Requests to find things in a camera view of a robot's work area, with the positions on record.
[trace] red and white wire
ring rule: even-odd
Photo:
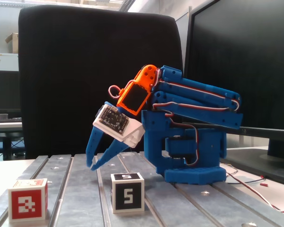
[[[168,106],[171,104],[176,104],[181,107],[187,107],[187,108],[193,108],[193,109],[201,109],[201,110],[211,110],[211,111],[224,111],[229,109],[228,107],[226,108],[215,108],[215,107],[207,107],[207,106],[200,106],[200,105],[191,105],[191,104],[185,104],[185,103],[176,103],[176,102],[167,102],[167,103],[154,103],[152,105],[153,108],[156,107],[164,107]]]
[[[130,80],[130,81],[126,84],[125,88],[127,88],[127,86],[128,86],[130,83],[132,83],[133,81],[134,81],[134,79]],[[113,96],[112,93],[110,92],[110,89],[113,88],[113,87],[118,90],[118,93],[121,91],[121,89],[120,89],[117,85],[112,85],[112,86],[110,86],[110,87],[108,88],[109,96],[111,96],[112,98],[115,98],[115,99],[120,98],[120,96]]]
[[[183,124],[183,123],[174,122],[171,118],[170,118],[170,121],[171,121],[172,124],[180,126],[180,127],[189,127],[189,128],[195,129],[195,143],[196,143],[196,146],[197,146],[196,150],[195,150],[196,158],[195,158],[195,161],[193,163],[187,163],[186,162],[186,165],[188,165],[188,166],[195,166],[197,164],[197,162],[199,161],[199,132],[198,132],[198,129],[191,124]]]
[[[253,189],[252,187],[250,187],[248,184],[244,183],[243,181],[239,180],[238,178],[234,177],[232,174],[226,172],[229,176],[231,176],[233,179],[235,179],[236,181],[238,181],[239,183],[241,183],[242,185],[244,185],[245,187],[247,187],[249,190],[251,190],[252,192],[254,192],[256,195],[258,195],[261,199],[263,199],[270,207],[272,207],[273,209],[284,213],[284,210],[279,210],[276,208],[276,206],[272,205],[267,199],[265,199],[265,197],[263,195],[261,195],[258,191],[256,191],[255,189]]]
[[[172,83],[172,82],[165,82],[163,80],[160,80],[159,82],[160,83],[166,83],[166,84],[169,84],[169,85],[174,85],[174,86],[177,86],[177,87],[186,88],[186,89],[193,90],[193,91],[202,92],[202,93],[205,93],[205,94],[208,94],[208,95],[212,95],[212,96],[216,96],[216,97],[219,97],[219,98],[226,99],[226,97],[221,96],[221,95],[219,95],[217,93],[214,93],[214,92],[205,91],[205,90],[197,89],[197,88],[193,88],[193,87],[188,87],[188,86],[185,86],[185,85],[182,85],[182,84],[177,84],[177,83]],[[240,106],[239,102],[237,100],[235,100],[235,99],[231,99],[231,100],[237,104],[237,108],[234,110],[234,111],[237,111],[239,106]]]

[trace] robotic arm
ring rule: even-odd
[[[93,123],[87,166],[92,165],[104,132],[115,140],[92,170],[126,148],[134,148],[144,134],[145,157],[167,182],[207,184],[226,179],[225,170],[219,167],[219,158],[226,156],[226,133],[175,123],[171,117],[177,114],[238,129],[243,117],[236,113],[239,94],[182,78],[180,70],[168,66],[147,65],[112,97],[118,99],[117,108],[106,103]],[[146,102],[152,110],[142,110]],[[129,117],[141,110],[142,124]],[[169,157],[162,155],[163,142]]]

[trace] cube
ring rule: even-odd
[[[113,213],[144,211],[144,179],[140,173],[111,174]]]
[[[47,179],[17,180],[9,192],[9,222],[45,219]]]

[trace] cardboard box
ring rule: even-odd
[[[5,42],[8,44],[10,41],[11,42],[11,49],[12,53],[18,53],[18,33],[12,33],[10,34],[6,39]]]

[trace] black monitor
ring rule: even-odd
[[[18,71],[0,71],[0,113],[20,112]]]
[[[184,76],[241,95],[242,127],[228,133],[270,139],[268,151],[229,150],[222,162],[284,183],[284,0],[211,0],[194,9]]]

